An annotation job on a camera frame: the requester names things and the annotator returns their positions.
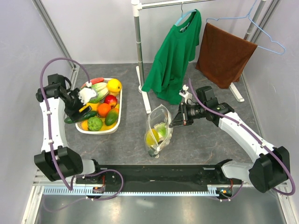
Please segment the green cucumber toy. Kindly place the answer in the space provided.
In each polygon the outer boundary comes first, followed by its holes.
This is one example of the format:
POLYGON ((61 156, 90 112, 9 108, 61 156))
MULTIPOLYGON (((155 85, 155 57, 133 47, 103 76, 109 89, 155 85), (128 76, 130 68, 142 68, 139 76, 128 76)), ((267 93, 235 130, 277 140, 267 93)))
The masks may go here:
POLYGON ((64 122, 66 124, 73 124, 73 123, 77 123, 77 122, 82 122, 82 121, 88 120, 89 118, 95 117, 96 115, 97 115, 96 111, 90 111, 90 112, 86 113, 84 116, 82 116, 81 118, 76 119, 75 121, 71 120, 71 118, 69 116, 67 116, 64 119, 64 122))

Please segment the clear polka dot zip bag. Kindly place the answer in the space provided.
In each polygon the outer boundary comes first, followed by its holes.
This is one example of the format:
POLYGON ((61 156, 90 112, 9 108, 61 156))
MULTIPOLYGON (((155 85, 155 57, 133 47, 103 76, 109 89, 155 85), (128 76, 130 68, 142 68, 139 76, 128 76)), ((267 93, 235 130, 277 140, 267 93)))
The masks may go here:
POLYGON ((148 115, 144 143, 149 156, 158 158, 159 153, 169 145, 173 132, 171 122, 172 115, 163 104, 148 115))

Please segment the yellow pear toy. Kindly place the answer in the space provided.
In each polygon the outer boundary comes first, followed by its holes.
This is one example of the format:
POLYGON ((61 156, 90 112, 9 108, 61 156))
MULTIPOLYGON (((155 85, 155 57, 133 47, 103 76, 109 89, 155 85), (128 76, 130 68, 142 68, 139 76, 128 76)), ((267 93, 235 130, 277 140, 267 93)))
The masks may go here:
POLYGON ((153 146, 158 142, 159 142, 158 132, 154 128, 148 130, 146 134, 146 144, 148 146, 153 146))

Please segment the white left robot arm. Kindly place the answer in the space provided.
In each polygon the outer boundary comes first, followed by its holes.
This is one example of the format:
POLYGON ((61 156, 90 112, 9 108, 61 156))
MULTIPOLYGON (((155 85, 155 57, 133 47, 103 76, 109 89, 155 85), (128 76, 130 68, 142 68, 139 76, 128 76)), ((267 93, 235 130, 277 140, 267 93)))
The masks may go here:
POLYGON ((34 163, 52 182, 73 175, 86 175, 91 183, 99 183, 103 173, 96 168, 95 160, 83 160, 69 148, 64 128, 64 117, 76 123, 87 117, 91 107, 86 103, 96 95, 84 88, 67 88, 70 80, 59 74, 48 76, 48 85, 39 88, 36 99, 43 114, 43 144, 34 163))

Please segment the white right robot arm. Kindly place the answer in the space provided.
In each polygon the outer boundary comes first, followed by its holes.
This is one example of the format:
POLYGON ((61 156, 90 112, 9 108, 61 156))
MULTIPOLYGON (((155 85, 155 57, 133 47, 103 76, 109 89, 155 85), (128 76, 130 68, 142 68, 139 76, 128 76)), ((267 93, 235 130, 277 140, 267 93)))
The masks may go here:
POLYGON ((275 147, 255 133, 229 104, 218 102, 211 86, 188 92, 184 85, 179 94, 184 100, 179 104, 170 127, 189 126, 195 119, 205 118, 229 134, 251 159, 250 163, 231 159, 218 163, 220 168, 214 171, 218 183, 239 179, 265 193, 287 180, 293 181, 288 150, 275 147))

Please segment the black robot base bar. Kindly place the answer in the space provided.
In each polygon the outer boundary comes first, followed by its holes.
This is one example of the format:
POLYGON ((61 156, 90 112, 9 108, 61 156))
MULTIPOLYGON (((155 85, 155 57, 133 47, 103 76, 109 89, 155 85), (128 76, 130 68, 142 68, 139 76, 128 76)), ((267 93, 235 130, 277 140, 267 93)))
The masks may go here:
POLYGON ((208 185, 239 185, 241 180, 228 179, 218 164, 213 165, 100 165, 95 176, 77 178, 77 184, 104 184, 106 190, 118 191, 204 191, 208 185))

